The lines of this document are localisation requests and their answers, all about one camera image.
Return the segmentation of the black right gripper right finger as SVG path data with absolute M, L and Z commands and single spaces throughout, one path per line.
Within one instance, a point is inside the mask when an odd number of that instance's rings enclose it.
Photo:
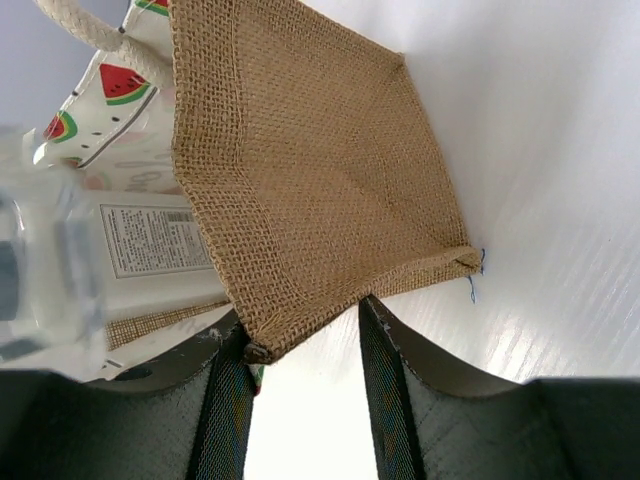
M 382 479 L 635 479 L 639 382 L 478 369 L 402 323 L 358 306 L 360 351 Z

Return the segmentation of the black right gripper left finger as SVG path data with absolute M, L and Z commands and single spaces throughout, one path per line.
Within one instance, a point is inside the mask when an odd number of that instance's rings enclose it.
M 1 373 L 4 479 L 241 479 L 255 382 L 234 313 L 111 381 Z

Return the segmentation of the clear bottle grey cap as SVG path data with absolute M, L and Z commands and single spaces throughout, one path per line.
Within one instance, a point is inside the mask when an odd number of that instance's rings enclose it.
M 229 312 L 186 200 L 93 190 L 1 130 L 1 367 L 112 381 Z

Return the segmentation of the burlap watermelon canvas bag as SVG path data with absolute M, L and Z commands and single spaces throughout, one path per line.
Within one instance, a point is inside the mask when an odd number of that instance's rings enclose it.
M 299 1 L 134 1 L 119 27 L 40 9 L 95 49 L 44 158 L 94 189 L 187 197 L 250 365 L 367 295 L 480 269 L 399 53 Z

